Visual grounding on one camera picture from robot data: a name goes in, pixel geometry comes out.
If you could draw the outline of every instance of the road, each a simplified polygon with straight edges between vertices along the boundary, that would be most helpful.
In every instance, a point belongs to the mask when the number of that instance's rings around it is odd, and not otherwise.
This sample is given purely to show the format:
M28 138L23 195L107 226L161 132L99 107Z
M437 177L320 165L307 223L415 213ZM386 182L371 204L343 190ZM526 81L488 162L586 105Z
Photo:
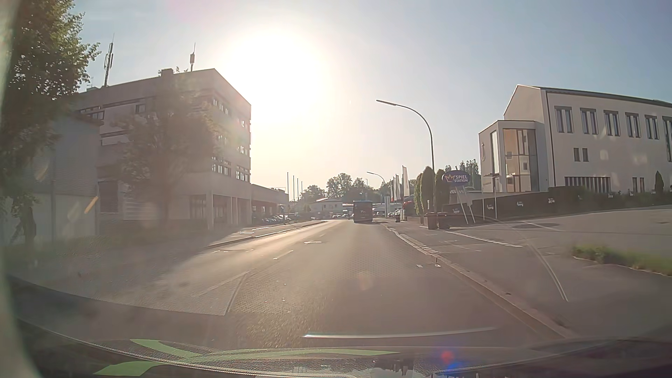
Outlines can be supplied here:
M581 243L668 254L670 217L640 209L450 230L390 225L578 335L672 340L672 278L570 256Z
M17 314L87 341L215 348L519 346L557 338L386 221L318 225L204 250L146 279L13 283ZM93 291L90 287L100 288Z

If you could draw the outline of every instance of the car hood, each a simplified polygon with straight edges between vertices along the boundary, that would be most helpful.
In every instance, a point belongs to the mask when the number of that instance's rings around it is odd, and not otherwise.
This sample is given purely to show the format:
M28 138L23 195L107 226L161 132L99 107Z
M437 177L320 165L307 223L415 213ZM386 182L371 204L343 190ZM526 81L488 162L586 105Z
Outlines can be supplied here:
M420 378L433 375L604 375L669 363L670 343L572 339L525 348L367 346L219 350L177 342L130 339L83 342L22 324L41 372L81 377L215 377L221 373L275 377Z

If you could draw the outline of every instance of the antenna mast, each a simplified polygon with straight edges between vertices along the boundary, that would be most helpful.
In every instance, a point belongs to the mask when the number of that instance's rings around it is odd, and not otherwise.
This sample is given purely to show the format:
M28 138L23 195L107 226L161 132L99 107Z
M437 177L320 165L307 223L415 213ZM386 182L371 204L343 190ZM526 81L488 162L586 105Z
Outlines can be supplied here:
M105 64L103 67L105 68L105 83L103 84L104 87L108 86L108 77L110 76L110 69L112 68L112 59L114 58L114 54L112 54L112 48L114 47L114 34L112 34L112 43L110 43L110 49L108 50L108 53L105 54Z
M192 52L192 54L189 55L189 63L192 65L191 69L189 69L189 72L192 72L194 70L195 59L196 59L196 42L194 42L194 52Z

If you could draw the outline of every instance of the sky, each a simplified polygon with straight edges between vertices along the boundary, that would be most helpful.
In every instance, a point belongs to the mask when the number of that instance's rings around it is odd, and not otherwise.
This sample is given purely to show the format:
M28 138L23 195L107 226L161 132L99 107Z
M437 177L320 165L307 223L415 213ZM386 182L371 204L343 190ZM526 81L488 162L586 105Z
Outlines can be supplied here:
M517 84L672 102L669 1L75 0L110 85L215 68L252 105L251 181L414 178L478 159Z

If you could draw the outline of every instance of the street lamp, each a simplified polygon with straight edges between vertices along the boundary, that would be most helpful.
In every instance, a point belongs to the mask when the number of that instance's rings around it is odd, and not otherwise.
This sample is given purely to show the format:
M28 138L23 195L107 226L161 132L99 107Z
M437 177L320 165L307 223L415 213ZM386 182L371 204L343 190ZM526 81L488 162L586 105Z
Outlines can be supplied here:
M422 120L425 121L425 124L427 125L427 129L429 130L429 145L431 147L431 170L434 172L434 139L431 135L431 127L429 127L429 123L427 122L425 117L423 117L422 114L418 113L418 111L416 109L409 108L408 106L405 106L405 105L395 104L394 102L383 101L383 100L376 100L376 101L380 102L381 104L385 104L385 105L389 105L389 106L399 106L400 108L408 109L408 110L416 113L417 115L419 115L420 118L422 118ZM432 193L433 193L434 201L433 201L433 204L431 204L431 207L432 207L431 211L435 212L435 209L436 209L436 190L432 190Z
M373 172L369 172L369 171L366 171L366 173L368 173L368 174L370 174L370 175L376 175L376 176L378 176L378 177L382 180L383 185L387 186L387 182L385 182L385 179L384 179L381 175L379 175L379 174L375 174L375 173L373 173ZM388 209L387 209L387 201L385 201L384 198L381 198L381 199L385 202L385 217L387 217L387 212L388 212Z

